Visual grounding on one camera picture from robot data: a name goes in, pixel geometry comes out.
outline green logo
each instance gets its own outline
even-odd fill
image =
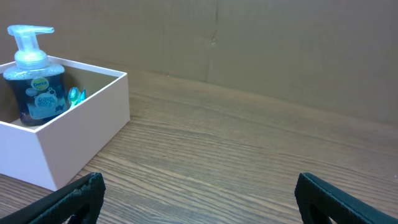
[[[45,90],[49,87],[49,81],[45,78],[35,78],[30,85],[35,90]]]

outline black object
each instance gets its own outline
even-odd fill
[[[310,173],[301,173],[294,192],[304,224],[398,224],[398,220]]]
[[[100,173],[88,174],[60,190],[12,213],[0,224],[96,223],[104,202],[105,184]]]

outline hand soap bottle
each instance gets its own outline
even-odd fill
[[[19,50],[14,56],[16,65],[8,68],[3,77],[14,91],[21,122],[28,126],[45,124],[67,110],[65,69],[49,62],[36,39],[38,34],[53,33],[54,28],[14,25],[7,30],[15,37]]]

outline wood grain surface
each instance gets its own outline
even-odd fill
[[[311,172],[398,217],[398,128],[129,71],[131,121],[77,175],[101,172],[98,223],[301,223]],[[0,176],[0,217],[49,194]]]

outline blue soap bottle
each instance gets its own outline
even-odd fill
[[[16,96],[21,122],[28,126],[45,124],[67,110],[65,69],[49,62],[36,39],[38,34],[53,33],[54,28],[14,25],[7,30],[19,50],[14,56],[16,65],[3,77]]]

